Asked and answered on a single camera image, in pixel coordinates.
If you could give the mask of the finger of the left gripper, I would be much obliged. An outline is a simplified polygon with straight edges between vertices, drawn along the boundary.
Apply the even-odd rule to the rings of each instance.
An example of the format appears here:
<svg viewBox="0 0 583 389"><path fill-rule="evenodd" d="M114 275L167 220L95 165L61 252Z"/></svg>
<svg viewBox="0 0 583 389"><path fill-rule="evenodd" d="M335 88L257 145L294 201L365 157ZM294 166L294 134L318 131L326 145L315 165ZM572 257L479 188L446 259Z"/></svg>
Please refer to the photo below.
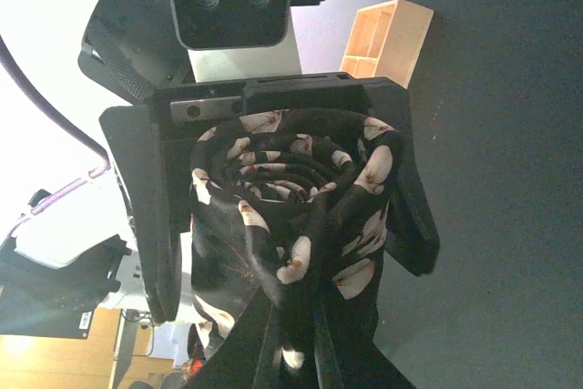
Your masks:
<svg viewBox="0 0 583 389"><path fill-rule="evenodd" d="M370 114L404 136L397 187L391 197L384 250L402 267L419 277L433 272L440 238L425 195L414 156L412 111L408 93L400 87L378 87L367 92Z"/></svg>

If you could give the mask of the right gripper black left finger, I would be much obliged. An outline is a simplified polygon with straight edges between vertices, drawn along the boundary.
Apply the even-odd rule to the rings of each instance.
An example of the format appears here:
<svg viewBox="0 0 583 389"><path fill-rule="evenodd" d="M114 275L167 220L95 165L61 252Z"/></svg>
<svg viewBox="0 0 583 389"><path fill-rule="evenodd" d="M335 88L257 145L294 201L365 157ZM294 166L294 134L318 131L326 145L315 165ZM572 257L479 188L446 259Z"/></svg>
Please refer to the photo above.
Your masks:
<svg viewBox="0 0 583 389"><path fill-rule="evenodd" d="M187 388L277 388L281 369L281 321L258 289L219 350L187 381Z"/></svg>

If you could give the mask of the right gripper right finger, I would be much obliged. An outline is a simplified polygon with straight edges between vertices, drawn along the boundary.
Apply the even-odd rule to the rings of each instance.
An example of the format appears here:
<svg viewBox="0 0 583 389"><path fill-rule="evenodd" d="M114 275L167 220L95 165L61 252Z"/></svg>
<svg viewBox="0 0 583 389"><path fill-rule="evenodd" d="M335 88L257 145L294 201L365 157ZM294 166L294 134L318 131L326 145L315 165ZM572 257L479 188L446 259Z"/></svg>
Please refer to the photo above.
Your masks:
<svg viewBox="0 0 583 389"><path fill-rule="evenodd" d="M374 345L381 265L358 261L312 292L311 388L412 388L414 385Z"/></svg>

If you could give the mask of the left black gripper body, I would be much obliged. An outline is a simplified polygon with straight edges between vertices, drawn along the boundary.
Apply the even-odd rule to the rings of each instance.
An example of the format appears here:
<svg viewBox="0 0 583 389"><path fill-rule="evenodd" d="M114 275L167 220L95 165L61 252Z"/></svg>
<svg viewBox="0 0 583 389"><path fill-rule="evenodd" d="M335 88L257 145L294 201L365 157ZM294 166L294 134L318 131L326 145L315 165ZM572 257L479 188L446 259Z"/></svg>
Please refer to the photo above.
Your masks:
<svg viewBox="0 0 583 389"><path fill-rule="evenodd" d="M149 99L150 116L162 126L164 139L196 138L213 123L305 107L350 110L413 135L407 90L386 77L332 72L191 83L160 89Z"/></svg>

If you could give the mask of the black floral patterned tie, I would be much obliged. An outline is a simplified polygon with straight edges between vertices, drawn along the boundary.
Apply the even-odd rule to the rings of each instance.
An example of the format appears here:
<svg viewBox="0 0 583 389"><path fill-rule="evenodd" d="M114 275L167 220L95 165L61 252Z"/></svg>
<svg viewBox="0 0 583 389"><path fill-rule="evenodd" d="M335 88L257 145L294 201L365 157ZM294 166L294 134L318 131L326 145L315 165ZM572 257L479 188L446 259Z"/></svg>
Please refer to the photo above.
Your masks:
<svg viewBox="0 0 583 389"><path fill-rule="evenodd" d="M380 283L403 149L382 120L324 108L242 116L199 137L191 287L204 364L261 289L281 321L277 388L311 388L311 287L358 261L380 264Z"/></svg>

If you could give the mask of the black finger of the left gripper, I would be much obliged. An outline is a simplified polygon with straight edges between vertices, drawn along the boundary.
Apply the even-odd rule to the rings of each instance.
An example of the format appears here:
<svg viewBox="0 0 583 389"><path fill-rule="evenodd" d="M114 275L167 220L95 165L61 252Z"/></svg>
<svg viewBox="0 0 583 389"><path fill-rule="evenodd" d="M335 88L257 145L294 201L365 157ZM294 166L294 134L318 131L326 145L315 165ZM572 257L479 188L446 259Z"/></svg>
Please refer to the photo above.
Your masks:
<svg viewBox="0 0 583 389"><path fill-rule="evenodd" d="M189 154L194 137L146 105L99 118L128 201L146 303L156 323L194 321L190 286Z"/></svg>

